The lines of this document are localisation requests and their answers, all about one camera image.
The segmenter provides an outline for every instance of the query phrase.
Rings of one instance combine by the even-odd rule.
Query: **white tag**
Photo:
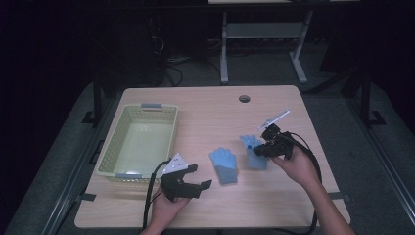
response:
[[[176,154],[172,160],[165,166],[162,171],[163,174],[173,173],[182,169],[187,169],[188,165],[184,162],[183,158]]]

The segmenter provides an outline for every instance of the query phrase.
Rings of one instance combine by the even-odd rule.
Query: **wooden table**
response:
[[[239,101],[248,95],[248,103]],[[171,223],[171,228],[305,227],[313,213],[303,189],[272,162],[268,169],[248,169],[246,150],[240,135],[259,137],[257,127],[267,118],[290,110],[278,121],[282,131],[305,139],[321,165],[328,192],[339,192],[307,109],[295,86],[219,86],[187,88],[127,89],[120,100],[109,130],[126,104],[162,103],[179,108],[175,152],[198,171],[184,180],[200,183],[212,179],[210,189],[191,203]],[[237,157],[238,183],[222,186],[208,154],[223,147]],[[82,201],[75,224],[82,228],[141,227],[147,185],[113,183],[94,173],[86,193],[93,202]],[[342,199],[336,206],[350,221]]]

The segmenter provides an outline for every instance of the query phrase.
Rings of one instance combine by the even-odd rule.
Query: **table leg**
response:
[[[308,11],[307,15],[305,16],[304,23],[302,24],[300,37],[299,37],[299,44],[295,51],[290,52],[290,59],[294,65],[294,69],[296,70],[297,77],[301,83],[307,83],[307,77],[305,76],[304,70],[302,69],[300,63],[300,53],[302,49],[302,45],[304,44],[305,37],[307,36],[308,27],[311,22],[313,11]]]
[[[222,24],[222,54],[220,55],[220,84],[227,84],[228,78],[228,61],[226,60],[226,12],[223,13]]]

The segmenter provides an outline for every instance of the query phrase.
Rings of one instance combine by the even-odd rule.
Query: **wrist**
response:
[[[323,184],[321,184],[320,181],[315,181],[315,180],[309,181],[309,182],[304,183],[301,186],[305,190],[305,192],[307,192],[308,194],[315,192],[315,191],[321,191],[321,190],[325,191]]]

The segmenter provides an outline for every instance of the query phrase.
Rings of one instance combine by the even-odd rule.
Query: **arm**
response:
[[[299,147],[294,147],[289,161],[278,157],[272,158],[272,161],[305,190],[315,207],[324,234],[355,234],[320,183],[311,160]]]
[[[190,202],[190,198],[176,199],[172,203],[161,188],[153,196],[152,219],[148,227],[140,235],[159,235],[179,212]]]

